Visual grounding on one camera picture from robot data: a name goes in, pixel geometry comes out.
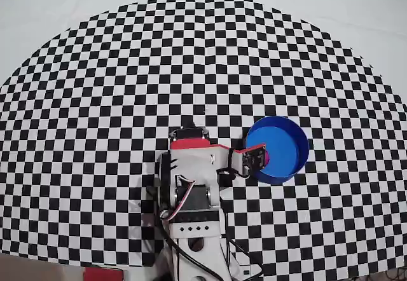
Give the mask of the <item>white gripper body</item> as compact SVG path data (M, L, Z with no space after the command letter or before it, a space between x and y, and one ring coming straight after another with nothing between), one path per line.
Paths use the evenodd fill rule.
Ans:
M233 150L213 144L204 127L183 127L169 133L169 183L172 186L218 185L219 175L232 181L237 176L233 168Z

